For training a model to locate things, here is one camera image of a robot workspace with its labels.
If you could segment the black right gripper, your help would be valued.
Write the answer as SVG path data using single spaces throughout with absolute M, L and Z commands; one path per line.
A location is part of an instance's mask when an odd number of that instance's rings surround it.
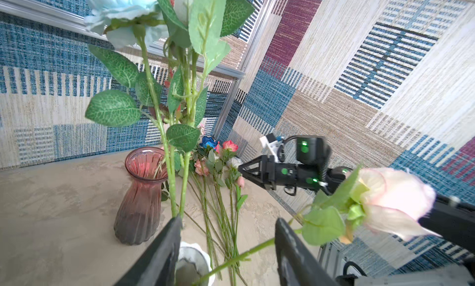
M 276 190 L 277 186 L 284 186 L 286 193 L 296 193 L 298 188 L 330 193 L 332 188 L 322 167 L 275 162 L 274 156 L 254 158 L 240 165 L 238 171 L 262 189 Z

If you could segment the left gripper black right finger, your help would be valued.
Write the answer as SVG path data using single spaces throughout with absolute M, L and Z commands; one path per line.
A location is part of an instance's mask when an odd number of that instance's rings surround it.
M 337 286 L 289 224 L 275 224 L 275 249 L 282 286 Z

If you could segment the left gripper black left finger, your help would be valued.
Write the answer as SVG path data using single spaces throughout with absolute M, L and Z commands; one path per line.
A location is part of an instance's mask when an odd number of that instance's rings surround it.
M 117 286 L 173 286 L 181 242 L 182 219 L 172 218 Z

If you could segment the white ribbed ceramic vase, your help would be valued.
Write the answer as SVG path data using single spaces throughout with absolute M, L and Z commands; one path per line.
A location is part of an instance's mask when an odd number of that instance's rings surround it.
M 210 256 L 199 244 L 182 241 L 176 263 L 174 284 L 176 286 L 191 286 L 209 272 L 212 272 Z

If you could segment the large blush pink rose stem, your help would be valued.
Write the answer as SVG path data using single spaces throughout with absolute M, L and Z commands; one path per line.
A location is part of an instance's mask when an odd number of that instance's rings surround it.
M 344 180 L 330 193 L 319 190 L 305 215 L 298 214 L 302 235 L 312 246 L 334 240 L 348 244 L 361 225 L 396 235 L 404 241 L 437 232 L 420 219 L 432 210 L 437 193 L 417 176 L 393 168 L 361 168 L 343 173 Z

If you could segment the white and pale blue rose stem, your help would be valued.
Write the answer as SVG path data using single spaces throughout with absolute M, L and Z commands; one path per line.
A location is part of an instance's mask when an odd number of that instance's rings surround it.
M 89 45 L 122 90 L 92 97 L 86 119 L 107 127 L 148 119 L 165 151 L 173 215 L 183 215 L 186 189 L 176 172 L 189 169 L 207 104 L 207 76 L 227 57 L 234 34 L 252 16 L 248 0 L 87 0 L 89 32 L 104 35 L 112 49 Z

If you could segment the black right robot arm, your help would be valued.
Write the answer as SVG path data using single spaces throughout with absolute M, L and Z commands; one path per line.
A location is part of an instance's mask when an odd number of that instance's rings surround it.
M 393 168 L 329 168 L 331 147 L 320 136 L 297 135 L 296 162 L 287 163 L 286 140 L 270 134 L 261 140 L 271 150 L 239 166 L 245 179 L 264 189 L 283 186 L 315 193 L 300 217 L 303 239 L 322 246 L 338 240 L 351 243 L 365 226 L 403 241 L 435 236 L 465 250 L 475 249 L 475 210 L 456 206 L 414 174 Z

